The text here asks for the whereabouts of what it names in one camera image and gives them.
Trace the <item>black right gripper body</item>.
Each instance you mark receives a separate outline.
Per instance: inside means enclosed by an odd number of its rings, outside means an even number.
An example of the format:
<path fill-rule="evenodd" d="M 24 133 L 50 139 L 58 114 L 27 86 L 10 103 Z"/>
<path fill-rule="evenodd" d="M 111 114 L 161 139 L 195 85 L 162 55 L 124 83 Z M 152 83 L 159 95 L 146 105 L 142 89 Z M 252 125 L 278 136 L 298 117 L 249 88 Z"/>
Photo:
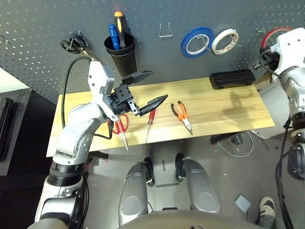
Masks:
<path fill-rule="evenodd" d="M 267 52 L 262 57 L 260 57 L 260 64 L 265 65 L 271 70 L 276 70 L 279 64 L 279 54 L 276 52 Z"/>

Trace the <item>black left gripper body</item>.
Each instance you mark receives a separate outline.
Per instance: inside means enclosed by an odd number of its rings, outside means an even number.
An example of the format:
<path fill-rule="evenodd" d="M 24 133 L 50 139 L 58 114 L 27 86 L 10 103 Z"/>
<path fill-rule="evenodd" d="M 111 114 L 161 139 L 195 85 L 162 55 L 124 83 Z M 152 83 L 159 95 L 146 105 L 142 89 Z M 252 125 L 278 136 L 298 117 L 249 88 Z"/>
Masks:
<path fill-rule="evenodd" d="M 133 95 L 127 84 L 120 84 L 108 98 L 115 115 L 121 115 L 128 112 L 132 112 L 134 115 L 140 114 L 139 107 L 133 101 Z"/>

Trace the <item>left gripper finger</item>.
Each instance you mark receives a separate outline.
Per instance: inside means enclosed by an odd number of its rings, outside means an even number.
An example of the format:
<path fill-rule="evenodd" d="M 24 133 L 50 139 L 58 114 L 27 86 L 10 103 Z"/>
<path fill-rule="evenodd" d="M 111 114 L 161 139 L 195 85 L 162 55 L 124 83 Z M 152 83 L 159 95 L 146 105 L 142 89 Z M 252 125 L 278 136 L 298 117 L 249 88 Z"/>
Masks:
<path fill-rule="evenodd" d="M 122 83 L 126 85 L 137 84 L 138 82 L 147 78 L 152 73 L 153 73 L 152 71 L 134 72 L 130 75 L 123 77 Z"/>
<path fill-rule="evenodd" d="M 139 116 L 143 116 L 148 114 L 149 112 L 155 110 L 158 106 L 160 106 L 166 99 L 168 95 L 163 95 L 156 97 L 152 100 L 150 100 L 147 105 L 139 109 Z"/>

